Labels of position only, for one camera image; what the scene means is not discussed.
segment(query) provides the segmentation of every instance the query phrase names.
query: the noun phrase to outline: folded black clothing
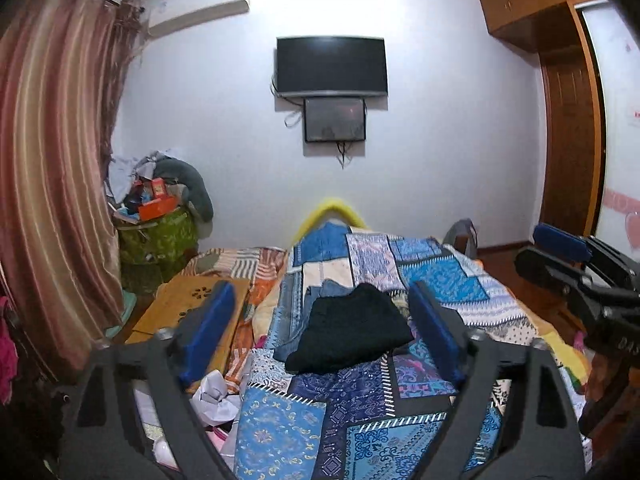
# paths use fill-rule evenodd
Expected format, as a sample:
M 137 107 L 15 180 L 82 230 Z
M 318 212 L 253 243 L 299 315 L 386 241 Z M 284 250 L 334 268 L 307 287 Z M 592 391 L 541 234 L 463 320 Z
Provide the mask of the folded black clothing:
M 292 373 L 326 374 L 373 361 L 413 339 L 388 295 L 369 283 L 351 294 L 314 301 L 298 349 L 285 361 Z

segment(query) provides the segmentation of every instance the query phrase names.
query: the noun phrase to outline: screw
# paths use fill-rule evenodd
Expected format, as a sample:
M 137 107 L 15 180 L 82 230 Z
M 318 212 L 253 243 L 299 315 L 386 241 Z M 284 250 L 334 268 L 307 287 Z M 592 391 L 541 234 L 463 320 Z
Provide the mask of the screw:
M 486 339 L 486 333 L 480 328 L 472 328 L 469 330 L 468 336 L 473 341 L 484 341 Z
M 94 348 L 97 350 L 104 350 L 105 348 L 109 348 L 111 346 L 111 341 L 108 339 L 97 339 L 94 341 Z
M 549 345 L 541 337 L 534 338 L 531 346 L 533 346 L 533 348 L 537 348 L 538 350 L 548 350 L 549 348 Z
M 171 339 L 174 336 L 174 329 L 170 326 L 165 326 L 164 328 L 159 328 L 156 331 L 156 337 L 160 341 L 165 341 L 167 339 Z

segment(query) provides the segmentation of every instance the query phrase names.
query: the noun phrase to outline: wooden wardrobe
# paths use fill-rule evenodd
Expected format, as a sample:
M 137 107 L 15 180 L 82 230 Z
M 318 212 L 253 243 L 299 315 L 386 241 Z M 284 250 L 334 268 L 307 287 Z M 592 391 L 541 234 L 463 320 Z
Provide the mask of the wooden wardrobe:
M 546 173 L 540 221 L 575 235 L 595 229 L 604 173 L 602 91 L 575 5 L 589 0 L 480 0 L 492 36 L 540 54 Z

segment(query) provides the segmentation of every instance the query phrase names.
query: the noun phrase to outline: blue foam pad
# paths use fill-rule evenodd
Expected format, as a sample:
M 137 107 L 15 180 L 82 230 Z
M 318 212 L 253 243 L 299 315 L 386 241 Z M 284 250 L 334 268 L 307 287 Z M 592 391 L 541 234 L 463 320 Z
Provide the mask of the blue foam pad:
M 183 347 L 184 368 L 180 374 L 182 384 L 191 384 L 204 377 L 235 307 L 236 294 L 234 286 L 229 282 L 216 286 L 199 307 L 206 309 L 206 312 L 193 338 Z
M 446 316 L 453 321 L 458 334 L 451 333 L 438 309 L 447 311 Z M 460 370 L 466 356 L 466 348 L 462 346 L 461 339 L 465 328 L 460 314 L 439 305 L 424 282 L 415 282 L 409 288 L 409 312 L 441 377 L 459 388 L 466 379 L 466 375 Z
M 584 240 L 549 224 L 538 224 L 533 230 L 536 245 L 547 253 L 576 263 L 591 260 L 591 251 Z

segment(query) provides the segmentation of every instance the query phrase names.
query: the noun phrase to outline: striped curtain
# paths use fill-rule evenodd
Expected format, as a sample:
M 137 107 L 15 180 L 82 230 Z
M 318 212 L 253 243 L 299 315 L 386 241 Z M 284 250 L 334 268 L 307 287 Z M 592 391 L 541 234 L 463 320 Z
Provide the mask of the striped curtain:
M 2 274 L 61 380 L 124 308 L 103 180 L 138 16 L 103 0 L 26 0 L 0 40 Z

